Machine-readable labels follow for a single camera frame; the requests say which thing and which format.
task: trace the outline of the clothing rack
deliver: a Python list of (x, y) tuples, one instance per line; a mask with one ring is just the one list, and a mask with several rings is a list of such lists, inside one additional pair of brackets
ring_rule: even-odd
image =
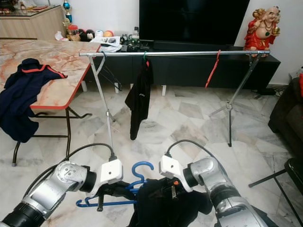
[[(98, 79), (98, 74), (100, 73), (105, 59), (107, 56), (112, 56), (112, 57), (125, 57), (125, 56), (190, 56), (190, 55), (217, 55), (218, 51), (189, 51), (189, 52), (116, 52), (116, 53), (104, 53), (104, 52), (100, 52), (100, 53), (79, 53), (79, 56), (86, 56), (89, 58), (89, 62), (91, 64), (91, 68), (96, 80), (96, 84), (100, 93), (100, 96), (103, 100), (103, 104), (106, 108), (106, 117), (107, 117), (107, 128), (108, 128), (108, 136), (111, 142), (111, 146), (113, 147), (113, 138), (112, 138), (112, 132), (111, 132), (111, 126), (110, 126), (110, 119), (112, 121), (115, 121), (115, 118), (112, 116), (112, 114), (109, 111), (109, 108), (107, 107), (104, 95), (103, 95), (103, 91), (101, 88), (101, 84), (100, 81)], [(227, 55), (233, 55), (233, 54), (246, 54), (249, 55), (250, 57), (250, 67), (248, 69), (248, 71), (246, 72), (242, 82), (240, 83), (240, 85), (238, 86), (236, 92), (234, 93), (232, 99), (229, 102), (226, 102), (226, 106), (225, 107), (221, 107), (220, 109), (214, 111), (213, 113), (211, 113), (209, 116), (212, 116), (222, 110), (224, 110), (225, 108), (228, 110), (229, 112), (229, 142), (228, 142), (228, 146), (232, 146), (232, 104), (236, 98), (236, 96), (238, 95), (238, 93), (240, 92), (240, 90), (243, 88), (243, 86), (245, 85), (246, 81), (248, 80), (248, 78), (250, 77), (252, 71), (254, 70), (254, 68), (256, 67), (261, 55), (263, 54), (270, 54), (270, 51), (220, 51), (220, 55), (223, 54), (227, 54)], [(93, 61), (94, 57), (103, 57), (99, 67), (96, 69), (95, 67), (95, 63)]]

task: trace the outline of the red strap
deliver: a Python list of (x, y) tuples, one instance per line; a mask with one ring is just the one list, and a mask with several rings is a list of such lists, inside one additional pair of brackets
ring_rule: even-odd
[(217, 65), (218, 65), (218, 62), (219, 62), (219, 55), (220, 55), (220, 52), (221, 52), (221, 50), (218, 51), (216, 63), (214, 64), (213, 70), (212, 70), (211, 73), (209, 74), (208, 80), (207, 80), (207, 82), (206, 82), (206, 84), (205, 84), (205, 88), (207, 88), (207, 86), (208, 86), (210, 80), (212, 79), (212, 76), (213, 76), (213, 74), (214, 74), (214, 71), (215, 71), (216, 68), (217, 68)]

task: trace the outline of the sofa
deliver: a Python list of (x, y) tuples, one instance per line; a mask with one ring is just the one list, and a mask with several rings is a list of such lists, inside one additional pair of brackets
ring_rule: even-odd
[(279, 98), (268, 125), (274, 133), (281, 133), (294, 154), (303, 159), (303, 97), (299, 78), (294, 78)]

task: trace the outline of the blue clothes hanger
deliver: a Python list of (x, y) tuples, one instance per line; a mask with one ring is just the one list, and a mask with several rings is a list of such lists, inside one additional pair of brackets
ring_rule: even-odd
[[(125, 188), (125, 189), (128, 189), (129, 191), (131, 191), (133, 194), (137, 194), (138, 191), (139, 191), (139, 188), (134, 188), (135, 185), (140, 184), (140, 183), (144, 184), (144, 183), (147, 182), (142, 174), (139, 174), (139, 173), (136, 172), (136, 168), (138, 166), (149, 166), (151, 168), (151, 170), (154, 170), (154, 167), (153, 167), (152, 163), (150, 163), (150, 162), (142, 161), (142, 162), (137, 162), (137, 163), (135, 163), (133, 165), (133, 167), (132, 167), (132, 173), (133, 173), (134, 176), (139, 177), (140, 180), (131, 183), (129, 186), (127, 186)], [(98, 203), (90, 203), (89, 202), (91, 199), (94, 199), (96, 197), (98, 197), (98, 196), (86, 197), (84, 199), (84, 203), (82, 203), (82, 200), (78, 200), (78, 201), (76, 201), (76, 206), (81, 207), (81, 208), (85, 208), (85, 207), (98, 207), (98, 205), (99, 205)], [(137, 203), (137, 201), (104, 202), (103, 206), (136, 204), (136, 203)]]

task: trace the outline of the television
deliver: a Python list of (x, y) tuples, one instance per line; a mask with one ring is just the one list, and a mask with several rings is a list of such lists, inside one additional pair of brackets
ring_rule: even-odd
[(249, 0), (140, 0), (140, 40), (234, 45)]

